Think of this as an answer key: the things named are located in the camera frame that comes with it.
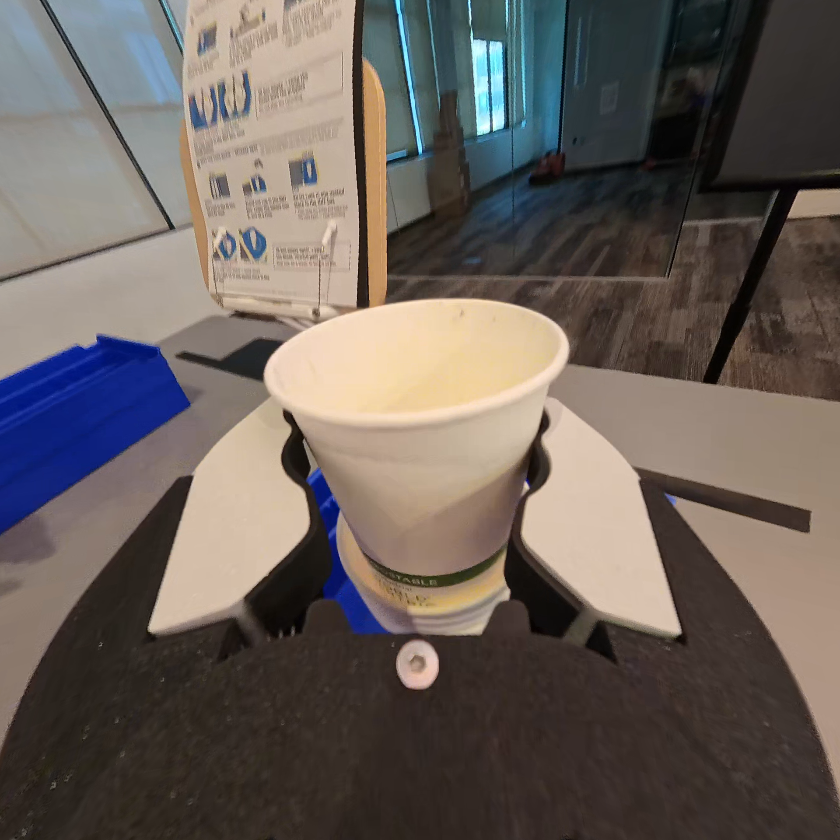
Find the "stack of nested white cups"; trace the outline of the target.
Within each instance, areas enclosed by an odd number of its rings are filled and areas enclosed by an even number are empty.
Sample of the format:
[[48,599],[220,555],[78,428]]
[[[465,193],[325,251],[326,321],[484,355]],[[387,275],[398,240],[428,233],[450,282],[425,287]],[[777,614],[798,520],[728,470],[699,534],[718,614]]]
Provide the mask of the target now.
[[507,545],[471,569],[436,578],[398,573],[370,560],[341,513],[335,536],[349,582],[391,634],[478,635],[496,606],[510,598]]

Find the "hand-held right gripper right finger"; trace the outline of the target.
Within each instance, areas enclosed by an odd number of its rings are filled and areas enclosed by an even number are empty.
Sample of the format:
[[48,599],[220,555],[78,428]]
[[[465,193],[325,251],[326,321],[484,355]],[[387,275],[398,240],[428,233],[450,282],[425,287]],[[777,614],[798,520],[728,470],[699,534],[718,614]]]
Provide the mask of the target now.
[[682,634],[635,468],[556,398],[546,400],[514,522],[508,588],[543,632],[578,644],[598,623]]

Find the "wooden instruction board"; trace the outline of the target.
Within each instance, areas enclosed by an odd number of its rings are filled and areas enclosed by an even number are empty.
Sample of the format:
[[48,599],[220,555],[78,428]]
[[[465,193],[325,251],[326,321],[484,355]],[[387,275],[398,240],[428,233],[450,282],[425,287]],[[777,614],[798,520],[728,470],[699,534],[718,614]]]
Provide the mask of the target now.
[[363,12],[186,4],[182,166],[220,308],[321,322],[385,301],[385,98]]

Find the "white paper cup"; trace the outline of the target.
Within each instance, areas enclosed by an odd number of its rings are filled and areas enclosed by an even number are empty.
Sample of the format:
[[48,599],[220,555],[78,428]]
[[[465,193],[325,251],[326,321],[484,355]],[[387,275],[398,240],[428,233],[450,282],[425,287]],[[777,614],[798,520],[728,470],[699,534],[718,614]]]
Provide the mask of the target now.
[[301,332],[271,355],[264,380],[364,559],[436,588],[482,574],[507,545],[569,355],[562,328],[537,311],[423,299]]

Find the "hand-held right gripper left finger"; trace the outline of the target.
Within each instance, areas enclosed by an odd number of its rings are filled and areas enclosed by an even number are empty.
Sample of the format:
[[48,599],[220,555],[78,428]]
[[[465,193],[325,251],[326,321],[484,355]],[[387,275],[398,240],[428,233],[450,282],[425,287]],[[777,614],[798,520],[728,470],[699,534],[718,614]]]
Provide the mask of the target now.
[[150,616],[154,637],[232,621],[247,644],[298,627],[333,557],[294,420],[268,400],[195,468]]

